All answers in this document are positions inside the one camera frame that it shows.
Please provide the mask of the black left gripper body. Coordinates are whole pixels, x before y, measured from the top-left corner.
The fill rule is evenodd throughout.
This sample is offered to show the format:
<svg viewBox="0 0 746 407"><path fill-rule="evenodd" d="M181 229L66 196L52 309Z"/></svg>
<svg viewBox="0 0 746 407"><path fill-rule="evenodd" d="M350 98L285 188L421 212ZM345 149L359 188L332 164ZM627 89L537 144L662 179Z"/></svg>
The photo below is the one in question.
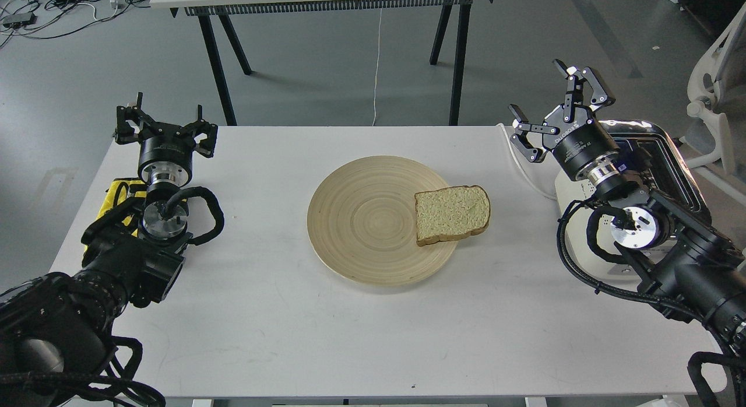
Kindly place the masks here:
<svg viewBox="0 0 746 407"><path fill-rule="evenodd" d="M157 122L142 125L138 132L138 176L147 184L166 173L173 184L192 180L192 158L196 149L195 133L178 125Z"/></svg>

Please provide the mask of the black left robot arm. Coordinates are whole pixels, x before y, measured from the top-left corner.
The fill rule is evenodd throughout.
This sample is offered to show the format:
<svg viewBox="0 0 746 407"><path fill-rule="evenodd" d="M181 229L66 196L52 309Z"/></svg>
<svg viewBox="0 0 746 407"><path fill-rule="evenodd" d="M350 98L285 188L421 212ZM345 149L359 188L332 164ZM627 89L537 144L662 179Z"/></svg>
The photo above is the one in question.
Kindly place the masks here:
<svg viewBox="0 0 746 407"><path fill-rule="evenodd" d="M189 245L221 234L224 213L205 187L190 187L195 153L215 154L218 128L203 118L157 122L136 103L117 107L114 141L139 146L139 185L82 234L82 268L49 272L2 294L2 405L59 406L73 397L116 406L165 406L134 376L142 344L114 335L128 306L146 308L170 292Z"/></svg>

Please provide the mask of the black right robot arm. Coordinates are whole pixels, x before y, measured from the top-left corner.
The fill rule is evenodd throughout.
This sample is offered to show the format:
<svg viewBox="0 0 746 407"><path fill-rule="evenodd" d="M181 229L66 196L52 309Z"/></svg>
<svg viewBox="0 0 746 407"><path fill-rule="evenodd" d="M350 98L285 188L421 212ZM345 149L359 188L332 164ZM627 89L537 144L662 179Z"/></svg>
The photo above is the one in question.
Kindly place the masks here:
<svg viewBox="0 0 746 407"><path fill-rule="evenodd" d="M614 103L603 78L591 67L555 59L566 81L562 103L541 122L530 122L509 105L514 133L509 141L531 163L551 155L573 182L588 181L593 194L568 203L558 219L559 258L570 274L621 300L648 304L663 317L695 320L716 341L719 352L695 352L687 372L705 406L719 400L703 376L704 364L724 367L735 403L744 405L744 255L712 226L702 194L672 139L644 122L602 121L597 112ZM590 211L581 236L601 260L628 266L640 278L625 290L585 272L566 242L571 218Z"/></svg>

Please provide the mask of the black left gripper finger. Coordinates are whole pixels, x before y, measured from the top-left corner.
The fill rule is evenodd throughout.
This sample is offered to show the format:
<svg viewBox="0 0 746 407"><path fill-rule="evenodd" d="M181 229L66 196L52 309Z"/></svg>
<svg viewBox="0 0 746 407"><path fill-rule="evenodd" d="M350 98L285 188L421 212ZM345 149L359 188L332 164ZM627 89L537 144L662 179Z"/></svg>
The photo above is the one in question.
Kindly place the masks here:
<svg viewBox="0 0 746 407"><path fill-rule="evenodd" d="M142 99L143 93L139 92L133 104L117 107L117 125L114 131L117 144L142 143L159 135L157 122L142 109Z"/></svg>
<svg viewBox="0 0 746 407"><path fill-rule="evenodd" d="M205 158L215 155L219 126L203 118L203 107L197 105L195 121L180 128L180 137L187 146Z"/></svg>

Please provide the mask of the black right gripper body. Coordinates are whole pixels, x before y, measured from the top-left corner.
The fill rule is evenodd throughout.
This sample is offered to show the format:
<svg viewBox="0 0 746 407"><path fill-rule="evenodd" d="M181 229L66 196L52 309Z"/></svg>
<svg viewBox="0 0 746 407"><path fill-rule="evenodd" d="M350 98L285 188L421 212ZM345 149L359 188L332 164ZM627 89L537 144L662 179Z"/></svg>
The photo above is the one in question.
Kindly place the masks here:
<svg viewBox="0 0 746 407"><path fill-rule="evenodd" d="M615 159L620 149L588 107L576 108L573 116L573 120L565 120L564 108L558 105L544 118L556 133L543 136L543 148L551 152L571 181L580 181L590 170L589 164L600 157Z"/></svg>

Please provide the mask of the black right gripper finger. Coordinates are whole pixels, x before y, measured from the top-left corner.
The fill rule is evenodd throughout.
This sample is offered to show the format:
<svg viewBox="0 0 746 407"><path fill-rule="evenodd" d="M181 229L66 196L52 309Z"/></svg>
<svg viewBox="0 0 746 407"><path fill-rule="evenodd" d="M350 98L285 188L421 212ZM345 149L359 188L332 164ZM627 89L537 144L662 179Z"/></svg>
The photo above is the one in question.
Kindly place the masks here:
<svg viewBox="0 0 746 407"><path fill-rule="evenodd" d="M546 150L533 146L529 141L529 133L538 133L543 135L555 136L560 132L558 127L543 124L533 124L529 122L524 112L516 105L510 104L509 110L514 116L517 125L514 127L514 133L511 136L511 142L520 151L528 162L530 163L541 163L546 157Z"/></svg>
<svg viewBox="0 0 746 407"><path fill-rule="evenodd" d="M580 114L584 114L585 118L594 118L599 109L615 104L615 96L593 68L587 66L578 69L567 66L560 59L554 59L553 64L566 80L564 101L561 104L563 122L575 122Z"/></svg>

